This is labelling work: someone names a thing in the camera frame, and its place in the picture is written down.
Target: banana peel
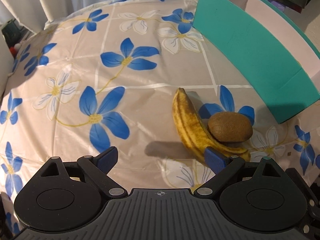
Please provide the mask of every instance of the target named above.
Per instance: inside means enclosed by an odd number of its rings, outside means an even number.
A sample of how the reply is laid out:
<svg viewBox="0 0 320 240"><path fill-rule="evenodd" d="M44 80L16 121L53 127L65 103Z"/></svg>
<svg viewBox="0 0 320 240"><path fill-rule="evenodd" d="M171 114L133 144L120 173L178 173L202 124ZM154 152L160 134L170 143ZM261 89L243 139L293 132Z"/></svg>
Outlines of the banana peel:
<svg viewBox="0 0 320 240"><path fill-rule="evenodd" d="M183 145L201 163L204 163L204 151L208 146L227 157L238 155L244 160L250 161L250 153L247 149L227 147L213 138L204 127L200 116L183 88L178 88L173 98L172 115Z"/></svg>

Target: yellow flower stem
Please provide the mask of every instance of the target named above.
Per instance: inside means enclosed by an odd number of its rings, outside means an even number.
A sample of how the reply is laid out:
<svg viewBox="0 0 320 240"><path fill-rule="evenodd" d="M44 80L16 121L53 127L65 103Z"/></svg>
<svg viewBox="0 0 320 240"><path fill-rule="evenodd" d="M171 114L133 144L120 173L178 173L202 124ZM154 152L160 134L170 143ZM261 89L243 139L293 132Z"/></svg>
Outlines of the yellow flower stem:
<svg viewBox="0 0 320 240"><path fill-rule="evenodd" d="M58 27L62 27L65 23L67 23L67 22L75 22L75 21L86 21L86 20L88 20L88 19L71 19L71 20L66 20L65 22L63 22L63 23L60 23L59 25L58 25Z"/></svg>
<svg viewBox="0 0 320 240"><path fill-rule="evenodd" d="M81 123L81 124L66 124L66 123L60 121L57 117L56 117L56 120L57 120L58 123L60 123L60 124L62 124L64 126L68 126L68 127L79 127L79 126L83 126L83 125L86 125L86 124L89 123L89 122L85 122L85 123Z"/></svg>
<svg viewBox="0 0 320 240"><path fill-rule="evenodd" d="M5 162L5 164L7 164L6 160L2 157L2 155L0 155L0 157L3 159L3 161Z"/></svg>
<svg viewBox="0 0 320 240"><path fill-rule="evenodd" d="M121 69L119 70L119 72L118 72L113 78L111 78L111 79L103 86L103 88L101 88L101 89L96 93L96 95L98 95L99 93L101 93L101 92L110 84L110 82L111 82L112 80L116 79L116 78L120 75L120 73L124 70L124 68L125 68L125 65L122 65L122 66L121 66Z"/></svg>

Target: teal box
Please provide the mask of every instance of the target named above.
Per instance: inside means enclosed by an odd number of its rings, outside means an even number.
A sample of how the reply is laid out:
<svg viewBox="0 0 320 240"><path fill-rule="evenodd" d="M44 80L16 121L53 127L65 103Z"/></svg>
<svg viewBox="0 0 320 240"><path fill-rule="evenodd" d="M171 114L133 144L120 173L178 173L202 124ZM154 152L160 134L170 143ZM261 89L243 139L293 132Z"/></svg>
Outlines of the teal box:
<svg viewBox="0 0 320 240"><path fill-rule="evenodd" d="M282 43L246 13L247 0L238 1L239 6L235 0L199 0L193 26L242 73L282 123L319 100L320 94Z"/></svg>

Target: white grid line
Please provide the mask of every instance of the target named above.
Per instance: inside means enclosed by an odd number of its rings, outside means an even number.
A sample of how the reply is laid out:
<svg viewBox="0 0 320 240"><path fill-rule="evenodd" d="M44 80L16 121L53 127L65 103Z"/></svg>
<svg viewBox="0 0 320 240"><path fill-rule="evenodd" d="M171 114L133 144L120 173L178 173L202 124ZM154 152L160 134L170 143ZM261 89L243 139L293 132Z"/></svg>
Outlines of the white grid line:
<svg viewBox="0 0 320 240"><path fill-rule="evenodd" d="M172 85L167 83L156 83L151 85L145 85L145 86L125 86L121 85L125 89L155 89L155 88L163 88L163 87L176 87L176 88L184 88L184 89L211 89L211 88L217 88L218 85L193 85L193 86L184 86L184 85ZM219 85L219 86L225 86L226 88L252 88L250 85ZM118 86L114 87L107 87L102 92L106 92L109 90L112 90ZM77 91L76 95L81 94L83 91ZM32 101L36 100L38 96L26 98L23 101Z"/></svg>
<svg viewBox="0 0 320 240"><path fill-rule="evenodd" d="M207 65L207 68L208 68L208 71L209 71L209 75L210 75L210 77L211 77L212 85L214 86L214 87L213 87L213 88L214 88L214 91L216 92L216 95L217 95L217 94L218 94L218 89L217 89L218 86L217 86L217 84L216 84L216 81L214 80L213 72L212 72L212 69L211 69L211 67L210 67L209 60L208 60L208 58L207 58L207 54L206 54L205 51L204 51L204 47L203 47L201 41L199 41L199 45L200 45L200 48L201 48L201 50L202 50L202 54L203 54L203 57L204 57L204 61L205 61L206 65Z"/></svg>

